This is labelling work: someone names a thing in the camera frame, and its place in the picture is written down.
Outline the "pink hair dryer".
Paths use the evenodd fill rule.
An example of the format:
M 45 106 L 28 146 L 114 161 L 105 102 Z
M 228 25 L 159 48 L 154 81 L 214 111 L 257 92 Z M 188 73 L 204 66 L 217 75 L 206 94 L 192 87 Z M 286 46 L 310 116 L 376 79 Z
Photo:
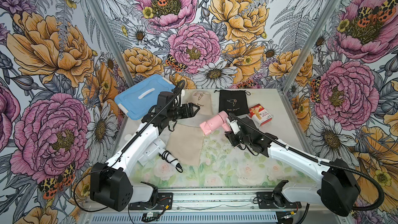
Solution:
M 220 127 L 222 127 L 225 132 L 232 131 L 230 125 L 228 124 L 228 114 L 225 111 L 219 112 L 211 119 L 204 121 L 200 124 L 200 128 L 205 135 L 211 134 L 213 131 L 217 130 Z

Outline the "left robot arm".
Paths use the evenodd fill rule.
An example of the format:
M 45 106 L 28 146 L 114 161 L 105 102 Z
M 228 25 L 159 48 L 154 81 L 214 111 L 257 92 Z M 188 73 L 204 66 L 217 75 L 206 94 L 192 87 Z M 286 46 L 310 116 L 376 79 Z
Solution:
M 181 93 L 161 92 L 133 137 L 105 163 L 92 168 L 90 199 L 119 212 L 131 204 L 155 207 L 159 201 L 157 186 L 146 182 L 134 184 L 130 173 L 170 122 L 195 117 L 199 110 L 194 103 L 182 104 Z

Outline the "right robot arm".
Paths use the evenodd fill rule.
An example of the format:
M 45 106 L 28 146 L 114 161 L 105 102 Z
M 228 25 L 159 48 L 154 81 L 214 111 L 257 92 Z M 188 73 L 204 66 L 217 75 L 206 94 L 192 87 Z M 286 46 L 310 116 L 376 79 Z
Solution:
M 278 137 L 261 132 L 247 117 L 240 119 L 230 115 L 227 125 L 230 129 L 225 135 L 232 146 L 245 145 L 255 155 L 285 163 L 313 180 L 313 184 L 299 186 L 284 179 L 263 203 L 278 208 L 294 202 L 320 204 L 343 217 L 353 210 L 360 187 L 344 161 L 321 159 L 295 149 Z

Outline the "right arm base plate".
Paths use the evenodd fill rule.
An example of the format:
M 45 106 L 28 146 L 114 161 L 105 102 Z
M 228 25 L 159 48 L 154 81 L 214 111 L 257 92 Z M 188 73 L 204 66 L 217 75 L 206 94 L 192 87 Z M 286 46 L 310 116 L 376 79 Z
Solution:
M 300 209 L 299 202 L 289 202 L 282 194 L 274 194 L 270 191 L 260 191 L 256 193 L 253 204 L 257 204 L 259 209 Z

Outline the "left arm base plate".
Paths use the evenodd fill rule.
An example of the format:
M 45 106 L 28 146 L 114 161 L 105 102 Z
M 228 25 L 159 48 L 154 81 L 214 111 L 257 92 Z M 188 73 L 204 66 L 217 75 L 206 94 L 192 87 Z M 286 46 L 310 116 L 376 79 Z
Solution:
M 128 210 L 131 211 L 163 211 L 171 210 L 173 205 L 173 196 L 171 192 L 158 193 L 152 197 L 149 202 L 130 203 Z

